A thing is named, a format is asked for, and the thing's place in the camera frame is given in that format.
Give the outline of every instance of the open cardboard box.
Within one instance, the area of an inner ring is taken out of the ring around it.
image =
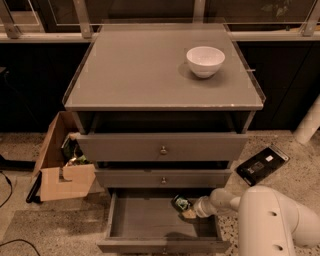
[[[32,178],[41,171],[40,200],[85,197],[95,180],[93,164],[64,167],[61,146],[69,132],[77,132],[71,112],[59,112],[49,130],[36,161]],[[63,179],[59,178],[62,170]]]

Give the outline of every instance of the drawer knob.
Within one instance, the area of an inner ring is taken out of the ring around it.
[[[166,149],[165,146],[162,146],[162,147],[161,147],[161,149],[160,149],[160,154],[161,154],[161,155],[166,155],[166,154],[168,154],[168,150]]]

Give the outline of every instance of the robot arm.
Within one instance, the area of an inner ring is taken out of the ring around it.
[[[215,189],[194,204],[199,217],[238,211],[239,256],[295,256],[294,245],[320,243],[320,218],[309,208],[264,186],[249,188],[236,197]]]

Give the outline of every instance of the speckled floor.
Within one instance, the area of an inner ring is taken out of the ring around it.
[[[290,161],[261,184],[313,209],[320,215],[320,132],[305,145],[298,143],[290,131],[251,131],[249,141],[232,169],[270,144],[290,156]],[[10,160],[35,160],[45,134],[0,134],[0,154]],[[27,204],[30,172],[3,172],[13,184],[10,200],[0,208],[0,244],[14,239],[33,243],[40,255],[106,255],[96,241],[105,236],[110,198],[97,183],[86,198]],[[248,185],[233,173],[226,185],[230,192],[241,195]],[[0,175],[0,204],[10,187]],[[219,217],[223,240],[230,248],[219,256],[238,255],[237,215]],[[318,256],[320,245],[312,249],[296,248],[297,256]],[[36,255],[32,247],[14,242],[0,247],[0,255]]]

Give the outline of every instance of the black cable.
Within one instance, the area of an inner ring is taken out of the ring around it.
[[[30,243],[30,242],[28,242],[27,240],[24,240],[24,239],[11,240],[11,241],[9,241],[9,242],[0,244],[0,247],[5,246],[5,245],[7,245],[7,244],[14,243],[14,242],[24,242],[24,243],[29,244],[29,245],[34,249],[34,251],[37,253],[37,255],[38,255],[38,256],[41,256],[40,253],[38,252],[37,248],[36,248],[32,243]]]
[[[10,195],[8,196],[8,198],[0,205],[0,208],[6,203],[8,202],[8,200],[10,199],[11,195],[12,195],[12,183],[11,180],[2,172],[0,171],[0,173],[6,178],[9,186],[10,186]]]

